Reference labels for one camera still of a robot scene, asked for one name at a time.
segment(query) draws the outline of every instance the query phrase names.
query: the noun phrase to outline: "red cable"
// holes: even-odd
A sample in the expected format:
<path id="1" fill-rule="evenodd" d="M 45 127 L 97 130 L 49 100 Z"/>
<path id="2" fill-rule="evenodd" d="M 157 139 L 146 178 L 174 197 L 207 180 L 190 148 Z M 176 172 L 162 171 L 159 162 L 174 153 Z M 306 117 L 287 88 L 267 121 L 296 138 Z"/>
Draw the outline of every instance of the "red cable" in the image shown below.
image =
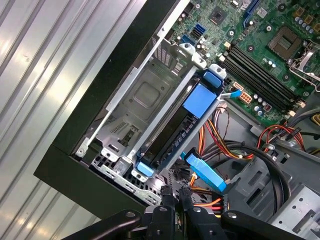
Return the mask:
<path id="1" fill-rule="evenodd" d="M 212 210 L 221 210 L 221 209 L 222 209 L 222 206 L 211 206 L 211 207 L 209 207 L 209 209 L 212 209 Z"/>

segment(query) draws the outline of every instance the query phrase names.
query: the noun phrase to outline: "white metal surface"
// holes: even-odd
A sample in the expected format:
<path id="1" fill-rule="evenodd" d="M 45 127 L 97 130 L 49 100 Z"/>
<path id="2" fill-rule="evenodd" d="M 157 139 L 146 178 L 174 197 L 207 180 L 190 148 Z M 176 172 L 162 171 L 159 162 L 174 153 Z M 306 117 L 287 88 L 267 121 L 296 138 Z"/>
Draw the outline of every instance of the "white metal surface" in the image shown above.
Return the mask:
<path id="1" fill-rule="evenodd" d="M 145 2 L 0 1 L 1 240 L 56 240 L 98 221 L 33 172 Z"/>

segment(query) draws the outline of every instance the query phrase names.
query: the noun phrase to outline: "motherboard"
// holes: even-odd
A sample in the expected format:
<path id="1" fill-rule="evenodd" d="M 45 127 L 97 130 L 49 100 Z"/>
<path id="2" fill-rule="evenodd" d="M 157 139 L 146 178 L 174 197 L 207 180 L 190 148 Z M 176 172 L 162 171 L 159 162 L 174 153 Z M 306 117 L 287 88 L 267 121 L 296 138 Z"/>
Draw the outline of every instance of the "motherboard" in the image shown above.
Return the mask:
<path id="1" fill-rule="evenodd" d="M 268 127 L 320 89 L 319 13 L 316 0 L 191 0 L 166 38 L 226 68 L 224 91 Z"/>

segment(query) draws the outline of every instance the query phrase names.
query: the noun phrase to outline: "corrugated metal wall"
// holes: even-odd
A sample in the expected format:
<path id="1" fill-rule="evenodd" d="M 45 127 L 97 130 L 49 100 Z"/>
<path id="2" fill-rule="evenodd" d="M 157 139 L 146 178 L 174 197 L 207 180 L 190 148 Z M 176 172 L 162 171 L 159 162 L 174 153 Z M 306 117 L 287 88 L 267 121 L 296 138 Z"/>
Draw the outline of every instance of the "corrugated metal wall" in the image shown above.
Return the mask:
<path id="1" fill-rule="evenodd" d="M 33 172 L 145 1 L 0 1 L 1 240 L 61 239 L 99 220 Z"/>

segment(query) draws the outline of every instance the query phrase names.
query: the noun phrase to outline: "expansion slot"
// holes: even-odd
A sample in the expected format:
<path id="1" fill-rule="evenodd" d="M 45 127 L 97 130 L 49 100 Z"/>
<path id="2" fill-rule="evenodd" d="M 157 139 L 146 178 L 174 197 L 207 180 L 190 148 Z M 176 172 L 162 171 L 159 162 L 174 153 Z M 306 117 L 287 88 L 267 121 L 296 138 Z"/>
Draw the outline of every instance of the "expansion slot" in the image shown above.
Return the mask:
<path id="1" fill-rule="evenodd" d="M 301 100 L 298 95 L 261 68 L 258 63 L 237 46 L 229 51 L 222 66 L 273 107 L 281 111 L 292 110 L 296 102 Z"/>

